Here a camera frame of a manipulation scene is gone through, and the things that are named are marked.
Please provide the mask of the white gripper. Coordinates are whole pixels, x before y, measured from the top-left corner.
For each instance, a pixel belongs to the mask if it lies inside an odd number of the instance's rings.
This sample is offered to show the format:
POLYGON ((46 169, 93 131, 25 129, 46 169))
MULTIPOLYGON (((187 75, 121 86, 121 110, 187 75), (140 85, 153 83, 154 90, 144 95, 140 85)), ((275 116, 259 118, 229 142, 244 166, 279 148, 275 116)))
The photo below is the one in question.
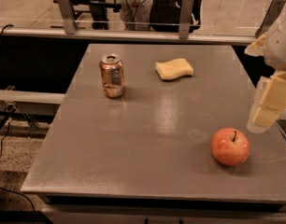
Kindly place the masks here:
POLYGON ((254 93, 247 129, 264 133, 286 109, 286 6, 267 33, 249 44, 244 53, 264 56, 265 63, 276 70, 271 77, 260 77, 254 93))

